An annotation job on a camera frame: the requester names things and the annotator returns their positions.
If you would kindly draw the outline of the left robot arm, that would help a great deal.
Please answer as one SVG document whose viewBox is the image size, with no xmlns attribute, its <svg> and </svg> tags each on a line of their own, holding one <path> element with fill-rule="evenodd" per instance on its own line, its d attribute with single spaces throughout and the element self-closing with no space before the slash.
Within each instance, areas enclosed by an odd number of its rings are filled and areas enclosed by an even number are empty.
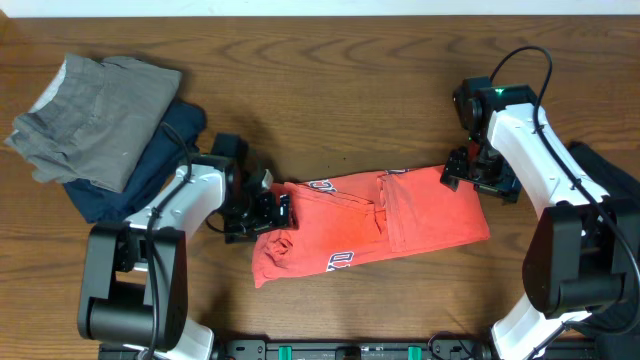
<svg viewBox="0 0 640 360">
<path fill-rule="evenodd" d="M 188 316 L 187 242 L 212 215 L 228 244 L 295 225 L 289 196 L 275 194 L 250 148 L 219 133 L 208 154 L 188 154 L 171 182 L 121 222 L 97 223 L 86 248 L 77 329 L 120 345 L 131 359 L 222 359 L 214 332 Z"/>
</svg>

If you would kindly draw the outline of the red t-shirt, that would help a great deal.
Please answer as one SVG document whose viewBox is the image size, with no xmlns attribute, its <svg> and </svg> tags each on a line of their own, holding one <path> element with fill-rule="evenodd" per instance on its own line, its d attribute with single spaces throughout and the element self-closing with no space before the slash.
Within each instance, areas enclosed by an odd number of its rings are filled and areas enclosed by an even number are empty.
<svg viewBox="0 0 640 360">
<path fill-rule="evenodd" d="M 433 252 L 489 238 L 469 184 L 441 184 L 444 168 L 373 171 L 274 184 L 291 199 L 296 226 L 259 236 L 256 287 L 361 264 Z"/>
</svg>

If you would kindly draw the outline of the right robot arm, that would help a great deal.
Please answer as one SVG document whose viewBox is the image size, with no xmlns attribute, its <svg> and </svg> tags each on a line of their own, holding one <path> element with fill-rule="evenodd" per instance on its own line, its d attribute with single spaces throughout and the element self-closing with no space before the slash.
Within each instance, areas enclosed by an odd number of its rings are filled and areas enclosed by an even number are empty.
<svg viewBox="0 0 640 360">
<path fill-rule="evenodd" d="M 538 223 L 522 265 L 524 294 L 491 328 L 479 359 L 539 359 L 559 335 L 639 301 L 639 207 L 593 180 L 557 138 L 527 85 L 471 77 L 452 95 L 465 147 L 440 181 L 507 203 L 527 193 Z"/>
</svg>

